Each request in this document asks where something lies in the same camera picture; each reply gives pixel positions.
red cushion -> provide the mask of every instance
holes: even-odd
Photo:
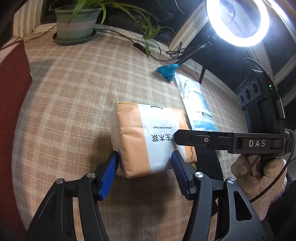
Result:
[[[20,108],[32,83],[24,41],[0,50],[0,219],[19,240],[24,240],[12,185],[12,145]]]

metal screw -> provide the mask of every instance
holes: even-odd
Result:
[[[232,177],[227,178],[227,182],[229,182],[230,184],[234,184],[235,180]]]
[[[196,176],[196,177],[203,177],[203,173],[202,173],[202,172],[196,172],[196,173],[195,173],[195,176]]]
[[[63,180],[62,178],[56,179],[56,184],[62,184],[63,181],[64,181],[64,180]]]
[[[95,177],[95,174],[93,172],[89,172],[86,176],[88,178],[93,178],[93,177]]]

orange and white package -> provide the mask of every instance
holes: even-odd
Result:
[[[186,162],[197,160],[194,147],[179,146],[173,140],[177,130],[189,130],[182,110],[117,102],[110,129],[113,150],[120,154],[120,176],[135,178],[172,169],[174,150]]]

gloved hand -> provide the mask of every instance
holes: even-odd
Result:
[[[286,164],[286,161],[282,158],[272,159],[264,167],[264,176],[259,178],[259,174],[254,171],[256,161],[252,157],[256,156],[240,155],[231,166],[232,174],[237,178],[238,185],[249,200],[267,188]],[[287,170],[269,191],[252,203],[261,221],[265,218],[269,205],[284,192],[287,184],[286,172]]]

white plastic bag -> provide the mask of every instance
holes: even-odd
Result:
[[[175,79],[193,131],[217,131],[200,84],[175,73]]]

